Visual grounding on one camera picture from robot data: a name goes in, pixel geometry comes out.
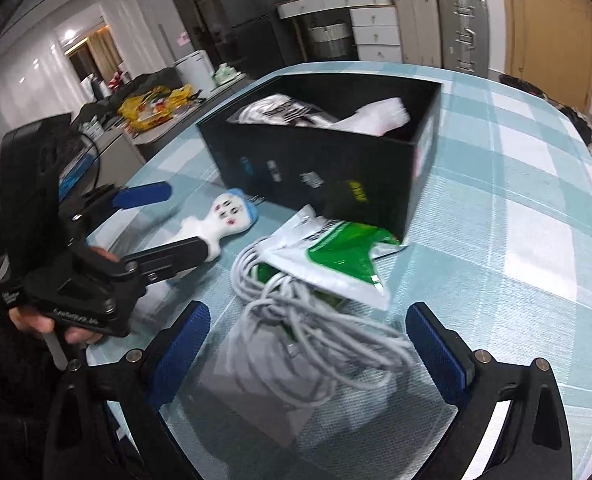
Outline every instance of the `cardboard box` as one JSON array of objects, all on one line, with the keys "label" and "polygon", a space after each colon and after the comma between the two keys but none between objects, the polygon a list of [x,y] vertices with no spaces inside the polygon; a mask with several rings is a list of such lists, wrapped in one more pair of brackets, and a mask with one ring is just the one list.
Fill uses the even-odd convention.
[{"label": "cardboard box", "polygon": [[[275,93],[339,120],[400,97],[411,120],[383,137],[227,121]],[[337,72],[278,75],[197,125],[226,186],[295,210],[311,204],[326,218],[384,227],[402,239],[435,158],[440,116],[439,83]]]}]

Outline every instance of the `metal screw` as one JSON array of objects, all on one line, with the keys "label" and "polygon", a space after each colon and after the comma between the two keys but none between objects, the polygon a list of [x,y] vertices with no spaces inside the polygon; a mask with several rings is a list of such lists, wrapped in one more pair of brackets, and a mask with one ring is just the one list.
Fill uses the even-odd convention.
[{"label": "metal screw", "polygon": [[538,359],[536,359],[536,366],[538,368],[540,368],[543,372],[546,372],[550,368],[549,362],[547,362],[546,359],[543,359],[541,357],[539,357]]},{"label": "metal screw", "polygon": [[67,370],[75,372],[81,367],[81,365],[82,363],[80,362],[80,359],[72,359],[67,365]]},{"label": "metal screw", "polygon": [[490,363],[492,361],[492,355],[487,350],[476,350],[474,357],[481,363]]},{"label": "metal screw", "polygon": [[125,355],[125,359],[127,359],[127,361],[129,361],[130,363],[137,363],[138,361],[140,361],[142,357],[142,350],[139,350],[137,348],[135,348],[134,350],[130,350],[127,352],[127,354]]},{"label": "metal screw", "polygon": [[116,307],[116,302],[112,300],[112,298],[109,298],[109,300],[105,300],[105,303],[103,304],[105,305],[105,314],[111,314],[114,311],[114,308]]}]

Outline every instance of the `blue checkered tablecloth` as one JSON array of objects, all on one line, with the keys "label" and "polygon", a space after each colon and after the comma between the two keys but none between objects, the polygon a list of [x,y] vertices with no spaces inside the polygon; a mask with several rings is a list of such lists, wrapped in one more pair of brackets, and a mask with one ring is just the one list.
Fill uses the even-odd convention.
[{"label": "blue checkered tablecloth", "polygon": [[[338,71],[442,83],[438,153],[410,246],[379,267],[394,297],[384,319],[402,319],[410,304],[425,301],[471,348],[516,364],[548,359],[566,410],[574,478],[586,478],[592,471],[592,158],[580,136],[547,102],[460,73],[374,62],[304,64],[277,73]],[[173,186],[168,202],[121,211],[90,241],[122,256],[164,243],[186,216],[205,215],[223,187],[195,125],[130,185],[159,180]],[[211,332],[161,414],[206,479],[411,478],[453,416],[420,364],[380,391],[340,390],[300,418],[286,413],[273,420],[291,428],[288,442],[260,431],[201,383],[202,369],[243,307],[229,284],[233,258],[293,213],[271,203],[259,212],[258,223],[227,240],[216,262],[152,286],[138,304],[146,314],[136,316],[132,333],[90,348],[90,363],[144,348],[189,300],[201,300],[211,311]]]}]

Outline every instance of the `door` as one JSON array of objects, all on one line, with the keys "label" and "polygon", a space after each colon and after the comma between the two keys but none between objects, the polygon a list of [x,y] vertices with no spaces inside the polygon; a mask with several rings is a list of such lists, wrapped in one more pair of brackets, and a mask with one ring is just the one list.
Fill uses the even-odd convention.
[{"label": "door", "polygon": [[505,71],[587,111],[592,91],[591,0],[505,0]]}]

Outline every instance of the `person's hand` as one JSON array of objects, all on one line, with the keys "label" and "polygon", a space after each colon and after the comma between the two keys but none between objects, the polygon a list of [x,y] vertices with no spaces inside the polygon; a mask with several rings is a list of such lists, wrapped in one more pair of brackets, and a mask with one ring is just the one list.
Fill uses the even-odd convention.
[{"label": "person's hand", "polygon": [[[117,262],[119,259],[108,251],[100,247],[92,247],[101,256],[108,260]],[[49,317],[42,316],[32,306],[17,306],[9,311],[9,318],[16,325],[19,330],[24,332],[38,332],[47,334],[54,331],[54,320]],[[77,328],[75,326],[69,327],[65,331],[65,341],[73,345],[76,343],[92,344],[102,338],[102,334],[97,334],[86,330],[84,328]]]}]

